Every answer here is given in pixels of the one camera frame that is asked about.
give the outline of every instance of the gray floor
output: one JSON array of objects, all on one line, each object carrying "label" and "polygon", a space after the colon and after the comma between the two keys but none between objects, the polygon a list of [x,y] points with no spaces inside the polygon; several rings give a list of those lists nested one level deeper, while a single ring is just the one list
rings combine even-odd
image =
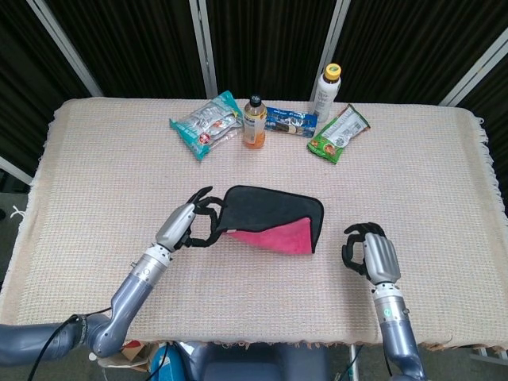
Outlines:
[{"label": "gray floor", "polygon": [[[0,280],[6,272],[12,254],[17,227],[21,216],[9,219],[13,212],[12,205],[19,210],[26,207],[26,194],[0,193],[0,209],[4,209],[7,218],[0,221]],[[454,349],[443,352],[429,352],[421,350],[425,369],[430,379],[434,381],[501,381],[508,379],[508,367],[496,364],[486,364],[469,359],[470,349]],[[329,350],[330,367],[337,372],[348,363],[348,348],[337,346]],[[383,351],[380,347],[365,347],[359,356],[360,379],[387,380],[388,374],[384,363]],[[0,369],[0,381],[26,380],[31,367]],[[132,380],[146,378],[146,374],[136,371],[108,370],[109,381]],[[65,359],[42,364],[35,378],[39,381],[103,381],[103,375],[96,363],[88,360],[85,348],[76,349]]]}]

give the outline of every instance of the black cable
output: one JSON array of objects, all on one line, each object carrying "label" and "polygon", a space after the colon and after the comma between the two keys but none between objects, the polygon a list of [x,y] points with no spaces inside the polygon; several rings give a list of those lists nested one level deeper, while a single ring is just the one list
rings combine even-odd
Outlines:
[{"label": "black cable", "polygon": [[169,349],[169,343],[166,343],[166,349],[164,350],[164,356],[162,356],[162,361],[160,361],[160,364],[157,367],[157,369],[155,371],[153,371],[153,373],[145,381],[150,381],[150,379],[152,379],[153,376],[156,375],[159,372],[159,370],[162,368],[162,366],[164,365],[164,361],[166,360],[168,349]]},{"label": "black cable", "polygon": [[[90,314],[86,314],[85,316],[91,316],[95,314],[101,314],[103,312],[111,310],[111,307],[105,308],[104,310],[92,312]],[[52,333],[52,335],[49,337],[49,339],[46,341],[46,344],[44,344],[44,347],[40,350],[39,356],[37,357],[37,360],[35,360],[35,363],[33,363],[32,371],[30,371],[29,377],[27,378],[27,381],[32,381],[33,376],[35,375],[35,372],[37,368],[39,367],[39,363],[42,360],[42,357],[44,356],[44,353],[46,352],[46,349],[48,349],[49,345],[52,343],[53,339],[64,329],[67,325],[74,321],[78,321],[79,316],[78,315],[72,315],[70,318],[68,318],[66,321],[64,321],[61,325],[58,326],[58,328],[55,329],[55,331]]]},{"label": "black cable", "polygon": [[345,377],[345,375],[348,373],[349,369],[351,369],[352,365],[355,363],[356,361],[356,358],[358,357],[358,355],[360,354],[361,350],[363,349],[363,345],[361,345],[358,350],[356,351],[356,355],[355,355],[355,358],[352,359],[352,361],[349,363],[348,367],[341,373],[341,377],[339,377],[339,379],[337,381],[342,381]]},{"label": "black cable", "polygon": [[388,362],[387,351],[385,351],[384,345],[383,345],[383,354],[384,354],[384,362],[387,365],[388,373],[390,374],[390,377],[391,377],[391,376],[393,376],[393,374],[391,372],[390,363]]}]

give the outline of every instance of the white bottle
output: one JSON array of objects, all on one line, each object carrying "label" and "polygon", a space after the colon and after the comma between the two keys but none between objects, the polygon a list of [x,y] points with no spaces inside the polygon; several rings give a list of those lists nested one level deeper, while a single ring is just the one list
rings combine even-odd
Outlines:
[{"label": "white bottle", "polygon": [[341,87],[341,67],[336,63],[326,66],[325,72],[317,81],[314,97],[313,114],[317,121],[325,121],[330,114],[330,106]]}]

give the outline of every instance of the woven tablecloth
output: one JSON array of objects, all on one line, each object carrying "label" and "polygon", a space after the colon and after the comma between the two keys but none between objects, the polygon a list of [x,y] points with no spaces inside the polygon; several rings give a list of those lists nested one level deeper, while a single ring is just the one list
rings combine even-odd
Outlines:
[{"label": "woven tablecloth", "polygon": [[[171,211],[198,188],[213,185],[223,197],[244,184],[319,198],[316,253],[284,256],[230,237],[183,248],[129,338],[379,343],[371,285],[341,261],[343,230],[375,221],[397,249],[418,342],[508,347],[507,220],[485,132],[470,112],[355,104],[372,128],[337,165],[308,152],[305,138],[270,132],[259,151],[238,136],[199,163],[168,120],[205,102],[90,98],[56,111],[0,296],[1,323],[109,306]],[[334,104],[331,115],[344,107]],[[205,236],[209,223],[199,217],[193,231]]]}]

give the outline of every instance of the green snack package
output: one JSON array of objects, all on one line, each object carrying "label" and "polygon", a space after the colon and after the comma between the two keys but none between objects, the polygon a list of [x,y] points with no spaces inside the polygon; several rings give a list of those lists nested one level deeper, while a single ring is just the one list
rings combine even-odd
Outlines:
[{"label": "green snack package", "polygon": [[365,118],[348,104],[338,117],[335,117],[307,144],[307,148],[316,155],[337,164],[349,141],[370,128]]}]

